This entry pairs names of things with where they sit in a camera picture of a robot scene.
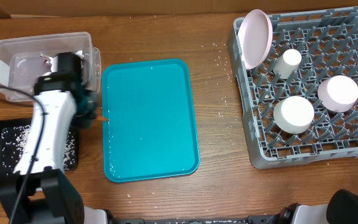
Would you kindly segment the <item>carrot piece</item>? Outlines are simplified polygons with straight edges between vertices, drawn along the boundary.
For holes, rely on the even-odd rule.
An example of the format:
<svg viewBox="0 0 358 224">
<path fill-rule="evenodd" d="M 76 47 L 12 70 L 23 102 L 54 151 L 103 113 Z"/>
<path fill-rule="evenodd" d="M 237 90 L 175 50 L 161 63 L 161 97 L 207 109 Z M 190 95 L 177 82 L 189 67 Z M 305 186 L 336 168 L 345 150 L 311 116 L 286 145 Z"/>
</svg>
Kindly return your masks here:
<svg viewBox="0 0 358 224">
<path fill-rule="evenodd" d="M 103 121 L 103 122 L 109 121 L 109 119 L 106 118 L 106 117 L 104 117 L 104 116 L 97 116 L 97 117 L 96 117 L 96 120 L 98 120 L 98 121 Z"/>
</svg>

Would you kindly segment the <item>white tissue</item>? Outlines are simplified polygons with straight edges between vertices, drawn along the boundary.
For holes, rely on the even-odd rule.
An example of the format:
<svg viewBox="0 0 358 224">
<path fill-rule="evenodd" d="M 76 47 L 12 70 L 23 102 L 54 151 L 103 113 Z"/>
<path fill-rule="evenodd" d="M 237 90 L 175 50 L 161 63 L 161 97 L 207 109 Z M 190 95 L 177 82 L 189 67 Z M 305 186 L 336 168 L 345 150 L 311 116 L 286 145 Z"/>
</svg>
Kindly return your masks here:
<svg viewBox="0 0 358 224">
<path fill-rule="evenodd" d="M 75 53 L 75 55 L 79 56 L 80 59 L 84 58 L 82 50 L 77 51 Z M 58 65 L 58 57 L 57 56 L 52 57 L 52 59 L 49 62 L 50 62 L 50 65 L 51 65 L 51 72 L 56 72 L 57 71 L 57 65 Z"/>
</svg>

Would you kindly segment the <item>large white plate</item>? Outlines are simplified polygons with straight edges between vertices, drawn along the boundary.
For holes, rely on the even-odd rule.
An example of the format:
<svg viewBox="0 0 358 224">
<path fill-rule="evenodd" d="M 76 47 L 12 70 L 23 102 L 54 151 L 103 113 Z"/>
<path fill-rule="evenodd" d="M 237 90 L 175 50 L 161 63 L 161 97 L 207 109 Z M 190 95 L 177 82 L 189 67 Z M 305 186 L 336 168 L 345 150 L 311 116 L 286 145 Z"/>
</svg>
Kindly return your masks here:
<svg viewBox="0 0 358 224">
<path fill-rule="evenodd" d="M 238 32 L 241 59 L 247 70 L 258 67 L 270 51 L 273 29 L 268 15 L 254 9 L 245 16 Z"/>
</svg>

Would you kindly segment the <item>white cup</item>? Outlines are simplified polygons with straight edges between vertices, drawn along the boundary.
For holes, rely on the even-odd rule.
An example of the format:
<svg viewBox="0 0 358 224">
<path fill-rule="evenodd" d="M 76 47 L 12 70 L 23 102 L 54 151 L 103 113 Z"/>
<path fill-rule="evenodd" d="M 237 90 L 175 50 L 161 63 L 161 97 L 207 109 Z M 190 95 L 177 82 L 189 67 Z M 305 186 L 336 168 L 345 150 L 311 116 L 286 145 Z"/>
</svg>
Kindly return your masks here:
<svg viewBox="0 0 358 224">
<path fill-rule="evenodd" d="M 295 49 L 288 49 L 277 60 L 273 68 L 275 75 L 280 74 L 280 78 L 286 80 L 292 72 L 297 71 L 302 60 L 301 53 Z"/>
</svg>

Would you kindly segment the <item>small white bowl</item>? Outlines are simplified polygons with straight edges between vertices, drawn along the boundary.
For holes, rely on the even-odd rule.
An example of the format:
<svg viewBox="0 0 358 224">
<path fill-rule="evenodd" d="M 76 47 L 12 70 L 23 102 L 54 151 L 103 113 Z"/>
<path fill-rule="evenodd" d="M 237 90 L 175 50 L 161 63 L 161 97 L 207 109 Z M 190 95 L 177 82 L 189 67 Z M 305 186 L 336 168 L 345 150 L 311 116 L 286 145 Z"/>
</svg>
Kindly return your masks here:
<svg viewBox="0 0 358 224">
<path fill-rule="evenodd" d="M 314 108 L 306 98 L 291 96 L 276 104 L 273 118 L 282 131 L 300 134 L 310 127 L 314 118 Z"/>
</svg>

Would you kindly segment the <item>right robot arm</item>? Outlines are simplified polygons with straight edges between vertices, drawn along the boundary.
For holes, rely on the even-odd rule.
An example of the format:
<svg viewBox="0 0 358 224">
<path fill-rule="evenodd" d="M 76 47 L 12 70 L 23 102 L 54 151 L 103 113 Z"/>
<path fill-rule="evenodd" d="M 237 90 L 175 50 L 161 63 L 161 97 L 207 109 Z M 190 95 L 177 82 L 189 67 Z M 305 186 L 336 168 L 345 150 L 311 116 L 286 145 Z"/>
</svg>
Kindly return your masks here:
<svg viewBox="0 0 358 224">
<path fill-rule="evenodd" d="M 358 195 L 341 189 L 327 204 L 301 205 L 293 203 L 273 215 L 267 223 L 287 224 L 358 224 Z"/>
</svg>

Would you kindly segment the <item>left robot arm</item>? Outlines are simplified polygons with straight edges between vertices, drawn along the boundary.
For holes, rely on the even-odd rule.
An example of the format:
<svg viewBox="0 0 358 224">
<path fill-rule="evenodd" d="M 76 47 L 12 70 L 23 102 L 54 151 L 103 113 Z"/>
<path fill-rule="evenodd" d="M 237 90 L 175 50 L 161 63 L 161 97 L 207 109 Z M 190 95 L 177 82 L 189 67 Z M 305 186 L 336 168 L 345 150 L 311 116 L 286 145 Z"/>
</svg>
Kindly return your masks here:
<svg viewBox="0 0 358 224">
<path fill-rule="evenodd" d="M 109 210 L 84 205 L 64 173 L 70 127 L 88 128 L 96 119 L 98 94 L 83 81 L 84 60 L 73 52 L 49 60 L 38 77 L 27 143 L 11 175 L 0 178 L 0 203 L 9 223 L 114 223 Z"/>
</svg>

